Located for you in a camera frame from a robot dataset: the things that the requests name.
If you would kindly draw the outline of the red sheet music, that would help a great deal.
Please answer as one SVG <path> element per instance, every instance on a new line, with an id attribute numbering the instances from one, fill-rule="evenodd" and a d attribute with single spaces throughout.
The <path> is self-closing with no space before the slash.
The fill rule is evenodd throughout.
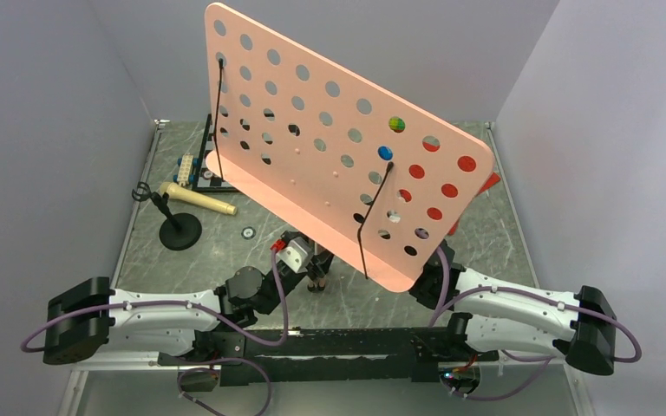
<path id="1" fill-rule="evenodd" d="M 436 139 L 434 136 L 427 136 L 426 138 L 423 139 L 423 147 L 429 151 L 429 152 L 435 152 L 440 148 L 440 145 L 437 143 Z M 477 195 L 480 195 L 482 192 L 485 192 L 489 190 L 491 187 L 494 185 L 498 184 L 502 180 L 502 177 L 497 173 L 493 172 L 492 175 L 489 177 L 489 179 L 484 183 L 484 185 L 480 188 L 479 192 Z M 400 189 L 397 193 L 397 197 L 402 201 L 402 202 L 409 202 L 412 199 L 411 193 L 405 189 Z M 449 236 L 452 236 L 455 234 L 457 231 L 459 222 L 456 221 L 450 231 L 448 232 Z"/>

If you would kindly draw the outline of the pink music stand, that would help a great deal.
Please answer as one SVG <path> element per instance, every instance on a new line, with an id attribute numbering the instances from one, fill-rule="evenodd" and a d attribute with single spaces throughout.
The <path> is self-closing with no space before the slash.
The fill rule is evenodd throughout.
<path id="1" fill-rule="evenodd" d="M 491 149 L 223 3 L 205 25 L 222 109 L 211 170 L 383 288 L 408 290 L 492 175 Z"/>

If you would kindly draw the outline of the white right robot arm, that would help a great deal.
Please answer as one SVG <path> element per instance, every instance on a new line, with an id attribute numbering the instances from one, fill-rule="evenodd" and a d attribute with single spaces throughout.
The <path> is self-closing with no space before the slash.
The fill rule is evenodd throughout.
<path id="1" fill-rule="evenodd" d="M 556 357 L 584 373 L 614 373 L 617 316 L 604 293 L 560 292 L 510 283 L 433 254 L 408 293 L 434 317 L 448 315 L 443 338 L 455 360 L 493 351 Z"/>

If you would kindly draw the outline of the black microphone stand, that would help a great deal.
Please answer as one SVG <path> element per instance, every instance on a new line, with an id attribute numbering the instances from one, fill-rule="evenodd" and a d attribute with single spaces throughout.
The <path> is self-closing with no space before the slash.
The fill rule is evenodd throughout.
<path id="1" fill-rule="evenodd" d="M 136 202 L 151 200 L 164 215 L 165 220 L 159 228 L 159 239 L 166 249 L 187 250 L 199 241 L 202 234 L 199 219 L 190 213 L 172 214 L 168 206 L 168 193 L 153 191 L 148 183 L 139 181 L 132 190 L 132 199 Z"/>

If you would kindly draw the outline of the gold microphone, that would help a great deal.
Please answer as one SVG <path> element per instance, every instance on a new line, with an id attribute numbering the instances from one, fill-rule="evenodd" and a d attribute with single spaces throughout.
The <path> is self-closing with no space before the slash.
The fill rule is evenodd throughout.
<path id="1" fill-rule="evenodd" d="M 172 183 L 164 182 L 159 187 L 160 194 L 166 194 L 170 199 L 206 208 L 221 214 L 235 216 L 238 208 L 216 198 L 208 197 L 198 192 L 187 190 L 186 188 Z"/>

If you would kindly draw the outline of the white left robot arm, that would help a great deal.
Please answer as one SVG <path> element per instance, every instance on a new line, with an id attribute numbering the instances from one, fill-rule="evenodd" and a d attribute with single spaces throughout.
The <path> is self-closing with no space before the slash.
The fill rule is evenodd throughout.
<path id="1" fill-rule="evenodd" d="M 148 294 L 114 289 L 107 277 L 93 277 L 53 297 L 47 307 L 44 344 L 48 365 L 73 364 L 102 351 L 149 351 L 194 364 L 218 350 L 214 333 L 239 330 L 262 345 L 249 327 L 275 310 L 289 326 L 286 297 L 305 278 L 326 277 L 334 255 L 297 231 L 287 231 L 271 247 L 268 272 L 245 266 L 214 289 L 185 294 Z"/>

